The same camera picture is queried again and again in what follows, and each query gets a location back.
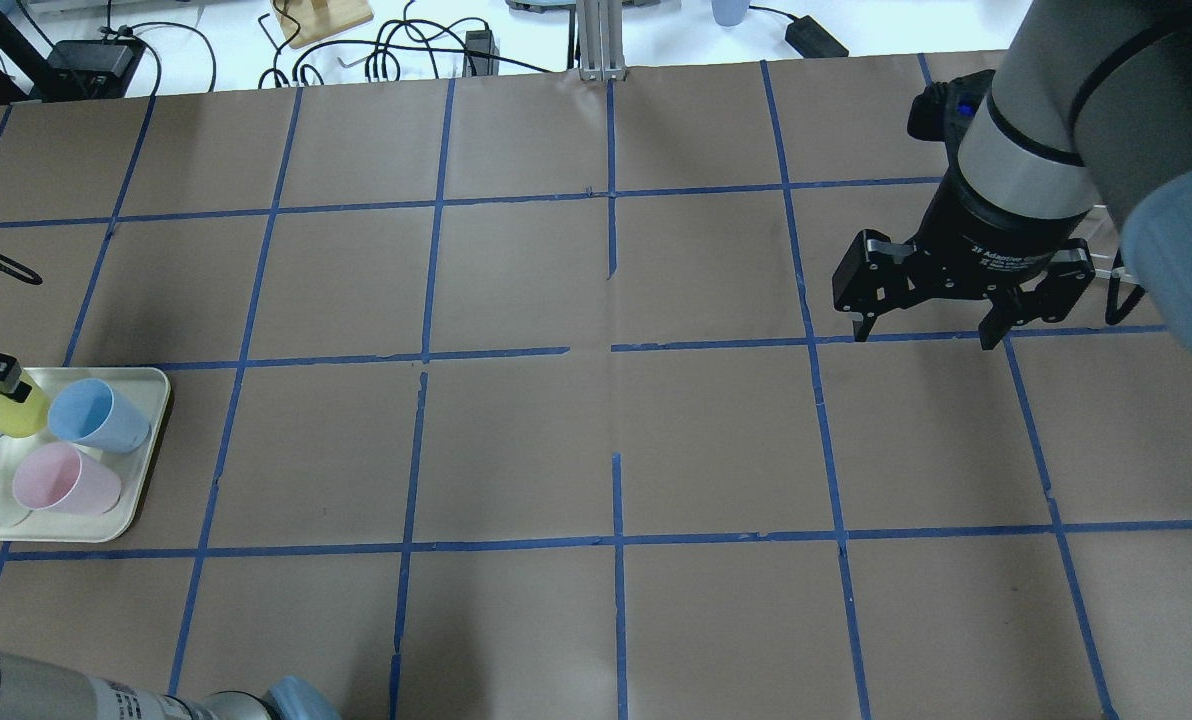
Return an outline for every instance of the table surface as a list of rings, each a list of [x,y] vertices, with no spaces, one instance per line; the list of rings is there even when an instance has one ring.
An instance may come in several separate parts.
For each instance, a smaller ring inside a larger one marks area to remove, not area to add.
[[[389,18],[399,18],[404,5],[404,0],[371,0],[375,19],[337,37],[375,37],[378,26]],[[886,55],[1007,46],[1029,0],[921,0],[919,4],[908,0],[768,0],[760,5],[788,10],[793,14],[813,14],[852,55]],[[218,91],[241,91],[256,87],[259,74],[272,64],[272,45],[257,26],[259,15],[269,12],[268,0],[194,0],[192,4],[174,0],[120,4],[117,0],[112,23],[120,26],[172,20],[201,29],[211,37],[218,54]],[[418,0],[410,10],[410,17],[441,23],[468,15],[490,21],[499,38],[501,52],[509,58],[550,69],[564,68],[569,13],[519,12],[509,10],[503,0]],[[46,50],[20,13],[12,17],[33,44]],[[103,8],[35,12],[35,17],[54,41],[97,38],[97,27],[106,23]],[[460,29],[468,27],[477,26],[467,24]],[[632,66],[796,58],[796,51],[783,41],[786,27],[786,18],[757,10],[751,10],[737,27],[720,27],[710,18],[707,0],[660,0],[657,5],[623,10],[625,56]],[[153,44],[164,61],[162,95],[200,92],[207,87],[207,54],[197,38],[182,29],[148,27],[144,41]],[[448,41],[441,45],[453,46]],[[317,55],[316,67],[327,82],[362,82],[362,69],[341,69],[337,58],[350,63],[364,56],[364,50],[340,50],[331,46]],[[298,52],[283,54],[280,67],[287,70],[296,55]],[[447,77],[462,69],[462,60],[454,55],[442,56],[437,67],[441,77]],[[404,77],[430,77],[432,66],[426,56],[409,54],[403,72]],[[528,70],[503,64],[499,72]],[[145,58],[136,73],[130,95],[148,95],[154,76],[153,60]]]
[[[998,60],[0,108],[0,350],[174,386],[125,536],[0,546],[0,648],[349,720],[1192,716],[1153,306],[832,309],[945,168],[912,95]]]

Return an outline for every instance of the black bar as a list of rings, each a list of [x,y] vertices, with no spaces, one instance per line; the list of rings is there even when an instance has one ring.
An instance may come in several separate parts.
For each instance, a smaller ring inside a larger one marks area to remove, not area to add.
[[[37,49],[23,37],[14,23],[0,10],[0,48],[35,82],[35,91],[46,103],[81,100],[85,94],[74,79],[62,77]]]

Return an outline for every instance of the white tray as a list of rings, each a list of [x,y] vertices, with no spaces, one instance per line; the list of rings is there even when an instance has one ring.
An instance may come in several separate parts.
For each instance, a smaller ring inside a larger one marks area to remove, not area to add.
[[[153,452],[160,442],[164,409],[170,402],[170,379],[156,368],[26,368],[26,372],[49,397],[56,397],[62,387],[74,381],[101,378],[147,415],[153,422],[153,432],[143,447],[128,455],[76,446],[120,476],[120,499],[111,510],[95,516],[35,511],[12,528],[0,528],[0,541],[107,542],[120,536],[138,510],[148,470],[153,465]],[[32,437],[0,437],[0,468],[12,473],[29,452],[55,441],[57,437],[48,428]]]

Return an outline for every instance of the gray robot arm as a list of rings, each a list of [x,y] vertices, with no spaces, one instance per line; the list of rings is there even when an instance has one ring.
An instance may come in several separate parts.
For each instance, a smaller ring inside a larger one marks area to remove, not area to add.
[[[915,236],[849,247],[833,291],[856,340],[939,297],[992,302],[985,348],[1058,322],[1093,279],[1070,232],[1101,195],[1128,268],[1192,350],[1192,0],[1035,0],[995,76],[926,89],[908,132],[946,142],[948,174]]]

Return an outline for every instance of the white background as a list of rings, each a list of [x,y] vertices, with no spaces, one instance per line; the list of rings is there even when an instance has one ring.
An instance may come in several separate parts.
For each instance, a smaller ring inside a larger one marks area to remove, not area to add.
[[[104,24],[99,0],[92,10],[43,12],[33,10],[41,27],[54,41],[97,38]],[[271,67],[268,44],[257,18],[271,12],[271,0],[117,0],[112,23],[135,24],[144,20],[174,20],[199,27],[213,42],[218,54],[218,91],[237,91],[257,86],[257,76]],[[349,29],[337,37],[372,38],[389,18],[399,18],[405,0],[371,0],[375,19],[366,26]],[[1008,45],[1026,13],[1029,0],[757,0],[793,14],[811,14],[848,46],[852,55],[894,52],[940,52],[954,50],[994,50]],[[467,15],[490,21],[499,52],[541,66],[563,69],[569,37],[569,13],[564,10],[538,14],[509,10],[504,0],[417,0],[410,18],[451,23]],[[24,21],[11,15],[17,26],[41,50],[46,45]],[[735,63],[744,60],[796,58],[796,51],[783,41],[787,18],[749,10],[737,27],[720,27],[710,18],[710,0],[660,0],[657,5],[623,8],[623,55],[628,66],[679,66]],[[268,23],[274,33],[277,26]],[[465,23],[460,29],[478,27]],[[199,38],[179,27],[145,27],[144,41],[164,61],[161,94],[200,92],[209,82],[209,60]],[[340,69],[336,58],[360,58],[367,46],[327,46],[313,56],[313,64],[327,82],[362,82],[362,68]],[[286,50],[280,67],[288,72],[302,50]],[[404,77],[430,77],[432,64],[426,54],[403,56]],[[442,56],[441,76],[459,73],[462,60],[453,54]],[[15,81],[25,77],[10,66]],[[501,64],[501,73],[528,72]],[[147,95],[153,89],[156,70],[151,56],[143,60],[130,86],[129,95]]]

